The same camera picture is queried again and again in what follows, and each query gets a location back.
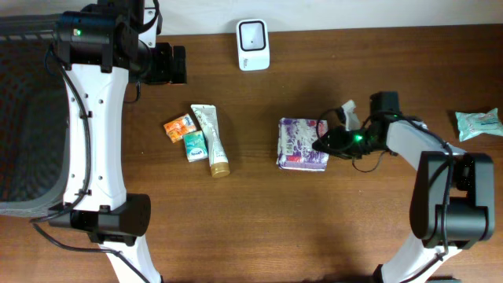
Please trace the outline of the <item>small teal tissue pack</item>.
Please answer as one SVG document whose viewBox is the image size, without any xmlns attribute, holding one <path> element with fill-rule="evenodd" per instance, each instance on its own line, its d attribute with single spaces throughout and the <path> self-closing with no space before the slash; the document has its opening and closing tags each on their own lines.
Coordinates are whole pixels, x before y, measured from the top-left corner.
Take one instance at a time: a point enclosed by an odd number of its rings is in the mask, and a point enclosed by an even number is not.
<svg viewBox="0 0 503 283">
<path fill-rule="evenodd" d="M 184 135 L 183 141 L 189 162 L 204 160 L 208 157 L 206 141 L 201 130 Z"/>
</svg>

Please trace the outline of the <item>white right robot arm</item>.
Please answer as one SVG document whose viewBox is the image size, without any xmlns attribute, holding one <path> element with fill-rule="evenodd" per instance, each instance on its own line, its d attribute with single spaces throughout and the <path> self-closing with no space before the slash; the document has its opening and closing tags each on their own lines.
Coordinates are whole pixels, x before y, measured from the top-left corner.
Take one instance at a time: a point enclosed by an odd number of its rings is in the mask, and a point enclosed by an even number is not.
<svg viewBox="0 0 503 283">
<path fill-rule="evenodd" d="M 394 91 L 371 95 L 363 122 L 351 102 L 335 112 L 340 126 L 317 134 L 314 150 L 351 161 L 375 151 L 389 153 L 417 172 L 409 207 L 412 232 L 394 257 L 374 270 L 371 282 L 426 282 L 445 261 L 492 237 L 490 156 L 452 146 L 421 119 L 404 115 Z"/>
</svg>

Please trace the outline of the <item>white cream tube gold cap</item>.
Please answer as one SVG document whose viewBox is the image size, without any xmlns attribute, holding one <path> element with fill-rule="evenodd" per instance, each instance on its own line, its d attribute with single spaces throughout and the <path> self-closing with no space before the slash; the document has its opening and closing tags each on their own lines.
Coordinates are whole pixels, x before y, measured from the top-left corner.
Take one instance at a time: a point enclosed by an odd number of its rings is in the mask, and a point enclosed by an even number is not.
<svg viewBox="0 0 503 283">
<path fill-rule="evenodd" d="M 211 176 L 213 178 L 226 177 L 230 174 L 229 161 L 219 134 L 216 107 L 191 105 L 191 109 L 206 138 Z"/>
</svg>

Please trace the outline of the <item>mint green wipes pack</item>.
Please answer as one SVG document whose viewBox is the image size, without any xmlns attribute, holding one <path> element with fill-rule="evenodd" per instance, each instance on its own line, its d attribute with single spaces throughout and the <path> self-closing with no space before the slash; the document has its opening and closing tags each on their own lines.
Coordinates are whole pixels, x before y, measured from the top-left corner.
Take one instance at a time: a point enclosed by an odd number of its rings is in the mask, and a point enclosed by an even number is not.
<svg viewBox="0 0 503 283">
<path fill-rule="evenodd" d="M 481 134 L 502 136 L 502 122 L 498 118 L 498 108 L 491 109 L 487 113 L 464 113 L 455 112 L 459 141 L 477 137 Z"/>
</svg>

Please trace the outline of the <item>orange tissue pack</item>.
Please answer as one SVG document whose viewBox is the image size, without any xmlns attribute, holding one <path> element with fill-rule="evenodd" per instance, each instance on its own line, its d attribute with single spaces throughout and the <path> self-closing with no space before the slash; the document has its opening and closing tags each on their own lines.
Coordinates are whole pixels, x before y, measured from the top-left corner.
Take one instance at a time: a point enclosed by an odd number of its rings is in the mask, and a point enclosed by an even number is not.
<svg viewBox="0 0 503 283">
<path fill-rule="evenodd" d="M 196 125 L 189 114 L 180 116 L 163 125 L 167 136 L 172 143 L 179 142 L 183 136 L 196 131 Z"/>
</svg>

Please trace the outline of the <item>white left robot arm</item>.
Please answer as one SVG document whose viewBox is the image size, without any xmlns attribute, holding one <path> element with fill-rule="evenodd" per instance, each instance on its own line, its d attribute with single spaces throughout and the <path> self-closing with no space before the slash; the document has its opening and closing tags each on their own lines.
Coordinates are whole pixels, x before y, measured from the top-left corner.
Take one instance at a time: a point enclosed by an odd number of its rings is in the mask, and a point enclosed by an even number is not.
<svg viewBox="0 0 503 283">
<path fill-rule="evenodd" d="M 128 193 L 121 163 L 127 86 L 183 84 L 185 49 L 158 43 L 160 4 L 99 1 L 61 15 L 51 51 L 68 93 L 69 169 L 43 222 L 77 230 L 121 282 L 160 282 L 146 241 L 151 200 Z"/>
</svg>

